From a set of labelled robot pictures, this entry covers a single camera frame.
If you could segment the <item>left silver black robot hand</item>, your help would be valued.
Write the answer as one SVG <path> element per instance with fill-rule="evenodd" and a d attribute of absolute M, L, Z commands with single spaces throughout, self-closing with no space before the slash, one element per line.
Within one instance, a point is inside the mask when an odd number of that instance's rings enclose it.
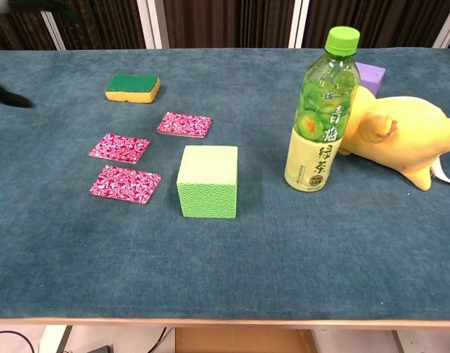
<path fill-rule="evenodd" d="M 74 23 L 79 19 L 76 12 L 65 0 L 0 0 L 0 15 L 39 11 L 58 13 L 66 20 Z M 11 107 L 33 107 L 33 103 L 29 99 L 8 91 L 1 84 L 0 103 Z"/>

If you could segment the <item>green yellow scouring sponge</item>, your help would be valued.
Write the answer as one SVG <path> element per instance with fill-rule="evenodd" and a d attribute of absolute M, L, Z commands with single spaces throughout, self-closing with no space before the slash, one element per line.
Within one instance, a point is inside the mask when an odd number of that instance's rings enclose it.
<path fill-rule="evenodd" d="M 150 104 L 155 100 L 160 86 L 158 75 L 116 74 L 104 94 L 110 101 Z"/>

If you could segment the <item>light green foam cube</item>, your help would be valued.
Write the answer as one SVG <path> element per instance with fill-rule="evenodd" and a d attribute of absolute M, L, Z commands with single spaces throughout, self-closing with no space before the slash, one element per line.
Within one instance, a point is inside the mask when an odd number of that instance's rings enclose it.
<path fill-rule="evenodd" d="M 176 186 L 188 218 L 235 218 L 238 194 L 236 146 L 187 145 Z"/>

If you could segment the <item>white table leg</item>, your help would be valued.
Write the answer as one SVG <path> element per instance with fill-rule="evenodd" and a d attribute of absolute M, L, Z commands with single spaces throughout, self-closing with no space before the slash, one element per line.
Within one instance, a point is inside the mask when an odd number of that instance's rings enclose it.
<path fill-rule="evenodd" d="M 38 344 L 37 353 L 66 353 L 71 325 L 47 325 Z"/>
<path fill-rule="evenodd" d="M 397 329 L 391 332 L 398 353 L 432 353 L 425 331 Z"/>

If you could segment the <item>blue velvet tablecloth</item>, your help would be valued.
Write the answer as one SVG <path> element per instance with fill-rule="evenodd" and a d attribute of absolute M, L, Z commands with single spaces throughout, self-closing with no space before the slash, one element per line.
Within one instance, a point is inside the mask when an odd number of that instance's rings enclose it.
<path fill-rule="evenodd" d="M 0 51 L 0 318 L 450 320 L 450 185 L 337 156 L 326 186 L 284 170 L 318 49 Z M 116 74 L 158 75 L 150 104 L 110 101 Z M 186 218 L 176 178 L 205 115 L 238 148 L 237 215 Z M 136 164 L 90 157 L 106 135 L 150 140 Z M 450 153 L 442 164 L 450 176 Z M 159 174 L 147 204 L 89 194 L 106 165 Z"/>

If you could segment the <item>green tea plastic bottle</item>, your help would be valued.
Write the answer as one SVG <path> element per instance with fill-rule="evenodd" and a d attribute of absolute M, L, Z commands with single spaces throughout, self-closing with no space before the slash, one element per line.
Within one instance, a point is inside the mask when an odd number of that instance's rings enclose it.
<path fill-rule="evenodd" d="M 314 192 L 329 178 L 360 85 L 359 39 L 355 28 L 331 28 L 325 53 L 305 71 L 285 166 L 292 188 Z"/>

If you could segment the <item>brown cardboard box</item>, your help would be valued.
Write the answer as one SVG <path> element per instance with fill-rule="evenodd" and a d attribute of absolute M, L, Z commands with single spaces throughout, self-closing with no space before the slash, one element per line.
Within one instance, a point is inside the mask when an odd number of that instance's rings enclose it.
<path fill-rule="evenodd" d="M 176 353 L 318 353 L 307 329 L 177 328 L 175 346 Z"/>

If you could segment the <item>purple foam cube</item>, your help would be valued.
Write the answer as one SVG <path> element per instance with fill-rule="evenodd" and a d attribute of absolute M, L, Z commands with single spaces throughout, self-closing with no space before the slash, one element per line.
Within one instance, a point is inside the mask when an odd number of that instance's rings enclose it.
<path fill-rule="evenodd" d="M 376 96 L 385 76 L 386 69 L 360 62 L 356 62 L 356 66 L 360 73 L 360 84 Z"/>

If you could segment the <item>yellow plush duck toy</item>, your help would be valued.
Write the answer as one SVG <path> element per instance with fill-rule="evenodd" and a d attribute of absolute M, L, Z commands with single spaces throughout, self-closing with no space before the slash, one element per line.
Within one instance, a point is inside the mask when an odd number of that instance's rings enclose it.
<path fill-rule="evenodd" d="M 378 99 L 360 86 L 339 152 L 392 168 L 423 191 L 431 188 L 432 177 L 450 184 L 440 163 L 450 152 L 450 118 L 427 100 Z"/>

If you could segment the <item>white metal frame post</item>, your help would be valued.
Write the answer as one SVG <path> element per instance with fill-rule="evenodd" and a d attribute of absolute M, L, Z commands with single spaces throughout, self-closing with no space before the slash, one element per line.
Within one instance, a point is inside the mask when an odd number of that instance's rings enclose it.
<path fill-rule="evenodd" d="M 136 0 L 147 49 L 169 49 L 164 0 Z"/>
<path fill-rule="evenodd" d="M 64 41 L 62 39 L 59 28 L 52 13 L 41 11 L 40 14 L 42 16 L 44 24 L 46 25 L 47 30 L 49 31 L 50 37 L 55 45 L 55 48 L 58 51 L 65 51 L 66 47 Z"/>
<path fill-rule="evenodd" d="M 450 45 L 450 12 L 447 16 L 439 34 L 437 35 L 432 47 L 434 49 L 447 49 Z"/>
<path fill-rule="evenodd" d="M 287 45 L 289 49 L 300 49 L 302 47 L 309 6 L 310 0 L 293 0 L 290 34 Z"/>

